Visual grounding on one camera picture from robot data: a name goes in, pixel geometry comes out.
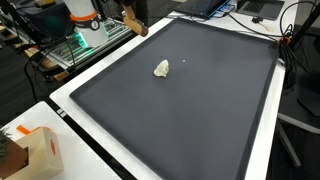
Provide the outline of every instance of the black mat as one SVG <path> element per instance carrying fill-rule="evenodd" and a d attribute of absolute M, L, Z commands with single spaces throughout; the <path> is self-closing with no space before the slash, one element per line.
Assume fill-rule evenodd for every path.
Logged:
<path fill-rule="evenodd" d="M 164 179 L 244 179 L 277 59 L 270 45 L 177 19 L 71 98 Z M 155 77 L 163 59 L 170 72 Z"/>

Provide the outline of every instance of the desk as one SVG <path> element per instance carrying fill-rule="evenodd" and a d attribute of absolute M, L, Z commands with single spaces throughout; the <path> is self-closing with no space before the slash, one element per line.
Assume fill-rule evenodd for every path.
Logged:
<path fill-rule="evenodd" d="M 30 130 L 46 126 L 57 134 L 64 171 L 52 180 L 121 179 L 45 102 L 36 104 L 4 126 L 13 140 L 23 137 L 15 129 L 18 125 Z"/>
<path fill-rule="evenodd" d="M 288 0 L 285 7 L 297 2 L 297 0 Z M 283 18 L 283 27 L 288 24 L 294 24 L 297 7 L 293 7 L 287 11 Z M 267 33 L 260 25 L 251 22 L 252 17 L 237 13 L 231 13 L 236 19 L 250 28 Z M 279 19 L 277 21 L 265 21 L 265 24 L 275 29 L 275 34 L 280 34 Z M 160 177 L 144 165 L 137 157 L 122 146 L 114 137 L 98 125 L 89 115 L 87 115 L 80 107 L 78 107 L 69 97 L 70 93 L 84 84 L 86 81 L 97 75 L 99 72 L 107 68 L 109 65 L 117 61 L 123 55 L 138 46 L 148 37 L 152 36 L 158 30 L 166 26 L 172 19 L 164 18 L 149 29 L 149 35 L 146 38 L 136 37 L 102 59 L 100 62 L 80 74 L 78 77 L 53 92 L 50 98 L 58 104 L 71 118 L 75 120 L 85 131 L 87 131 L 100 145 L 105 148 L 115 159 L 117 159 L 128 171 L 130 171 L 138 179 L 160 179 Z M 229 30 L 247 31 L 242 28 L 230 17 L 221 19 L 211 19 L 204 24 L 216 26 Z M 282 91 L 282 84 L 284 79 L 284 69 L 277 65 L 270 84 L 269 92 L 266 98 L 265 107 L 262 113 L 260 124 L 258 127 L 256 139 L 253 145 L 250 162 L 248 165 L 246 179 L 259 180 L 265 179 L 268 161 L 271 151 L 274 128 L 277 119 L 277 112 L 280 102 L 280 95 Z"/>

